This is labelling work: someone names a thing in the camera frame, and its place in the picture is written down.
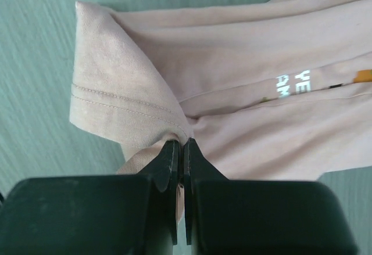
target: teal wooden tabletop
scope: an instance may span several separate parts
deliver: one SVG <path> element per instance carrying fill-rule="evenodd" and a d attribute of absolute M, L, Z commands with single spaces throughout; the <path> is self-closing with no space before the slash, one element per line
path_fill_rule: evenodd
<path fill-rule="evenodd" d="M 268 0 L 0 0 L 0 190 L 26 177 L 109 174 L 120 146 L 69 123 L 75 1 L 122 11 L 239 5 Z M 361 249 L 372 254 L 372 167 L 329 173 Z M 183 222 L 174 254 L 191 254 Z"/>

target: beige fabric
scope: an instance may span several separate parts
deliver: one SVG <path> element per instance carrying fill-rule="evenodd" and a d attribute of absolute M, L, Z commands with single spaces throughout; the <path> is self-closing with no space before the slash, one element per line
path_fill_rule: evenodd
<path fill-rule="evenodd" d="M 312 180 L 372 164 L 372 83 L 352 83 L 367 69 L 372 0 L 134 13 L 78 2 L 70 120 L 122 145 L 120 173 L 195 137 L 229 178 Z"/>

